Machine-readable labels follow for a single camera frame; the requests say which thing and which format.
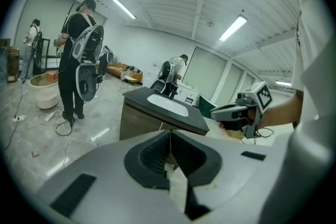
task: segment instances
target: ceiling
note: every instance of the ceiling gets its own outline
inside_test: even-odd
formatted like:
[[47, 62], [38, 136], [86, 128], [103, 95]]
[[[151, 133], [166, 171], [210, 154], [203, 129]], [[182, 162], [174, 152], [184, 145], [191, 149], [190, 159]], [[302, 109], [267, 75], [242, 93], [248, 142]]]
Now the ceiling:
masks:
[[[277, 79], [291, 80], [298, 0], [119, 0], [136, 20], [112, 0], [96, 1], [100, 13], [125, 25], [162, 30], [213, 47], [259, 74], [273, 88]], [[248, 22], [220, 42], [238, 15]]]

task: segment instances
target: sink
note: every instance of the sink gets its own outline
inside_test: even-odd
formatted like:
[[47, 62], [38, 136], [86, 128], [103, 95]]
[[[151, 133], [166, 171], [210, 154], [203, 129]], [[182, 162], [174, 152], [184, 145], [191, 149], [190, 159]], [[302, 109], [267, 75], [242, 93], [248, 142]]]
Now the sink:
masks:
[[175, 103], [173, 100], [170, 100], [166, 97], [162, 97], [158, 94], [152, 94], [147, 97], [147, 100], [150, 103], [155, 104], [163, 109], [167, 109], [173, 113], [176, 113], [177, 115], [183, 117], [189, 116], [188, 109], [185, 106]]

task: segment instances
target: orange sofa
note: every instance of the orange sofa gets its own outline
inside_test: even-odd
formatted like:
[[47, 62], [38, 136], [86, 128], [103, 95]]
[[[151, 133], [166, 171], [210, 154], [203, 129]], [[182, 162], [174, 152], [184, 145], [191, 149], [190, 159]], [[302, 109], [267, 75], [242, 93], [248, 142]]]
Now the orange sofa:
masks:
[[[117, 67], [117, 68], [119, 68], [121, 70], [119, 70], [119, 69], [109, 69], [109, 67]], [[126, 67], [127, 67], [127, 65], [124, 65], [123, 63], [120, 63], [120, 62], [113, 63], [111, 65], [108, 65], [108, 68], [107, 68], [106, 72], [108, 74], [112, 74], [112, 75], [120, 77], [121, 76], [121, 72], [125, 71]], [[131, 77], [133, 79], [136, 79], [137, 80], [136, 82], [141, 82], [141, 80], [142, 80], [142, 74], [140, 74], [140, 73], [133, 73], [133, 72], [131, 72]]]

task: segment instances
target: black countertop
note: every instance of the black countertop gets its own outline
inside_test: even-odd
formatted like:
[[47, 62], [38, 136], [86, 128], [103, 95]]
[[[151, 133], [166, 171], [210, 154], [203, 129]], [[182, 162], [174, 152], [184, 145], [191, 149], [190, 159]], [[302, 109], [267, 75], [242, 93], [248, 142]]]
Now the black countertop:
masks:
[[152, 94], [158, 94], [162, 97], [167, 98], [167, 96], [147, 87], [142, 87], [137, 90], [126, 92], [123, 94], [123, 96], [126, 99], [126, 103], [128, 102], [128, 100], [130, 100], [134, 102], [134, 104], [137, 104], [138, 109], [140, 109], [139, 106], [144, 107], [146, 113], [153, 115], [154, 117], [159, 118], [167, 123], [171, 123], [175, 126], [181, 126], [182, 129], [185, 129], [185, 126], [187, 125], [190, 126], [192, 129], [199, 129], [199, 133], [202, 134], [205, 134], [209, 131], [209, 128], [206, 125], [206, 122], [204, 121], [204, 118], [198, 108], [185, 104], [179, 100], [173, 99], [174, 102], [181, 104], [188, 109], [188, 117], [180, 116], [174, 112], [171, 112], [167, 109], [164, 109], [158, 105], [149, 102], [147, 100], [147, 97]]

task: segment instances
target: shoe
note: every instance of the shoe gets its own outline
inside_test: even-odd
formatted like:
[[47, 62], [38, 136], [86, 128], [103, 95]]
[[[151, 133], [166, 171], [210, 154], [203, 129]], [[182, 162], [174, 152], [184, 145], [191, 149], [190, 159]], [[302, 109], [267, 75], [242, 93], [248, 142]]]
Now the shoe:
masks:
[[84, 116], [83, 113], [77, 113], [77, 112], [76, 112], [76, 108], [74, 109], [74, 113], [77, 115], [77, 117], [78, 117], [80, 120], [82, 120], [82, 119], [85, 118], [85, 116]]
[[70, 123], [70, 126], [71, 126], [71, 127], [73, 126], [73, 124], [74, 124], [74, 122], [75, 122], [75, 118], [74, 118], [74, 117], [72, 117], [72, 119], [69, 120], [69, 119], [67, 118], [67, 115], [65, 114], [65, 111], [62, 112], [62, 117], [63, 117], [63, 119], [65, 119], [66, 121], [68, 121], [68, 122]]

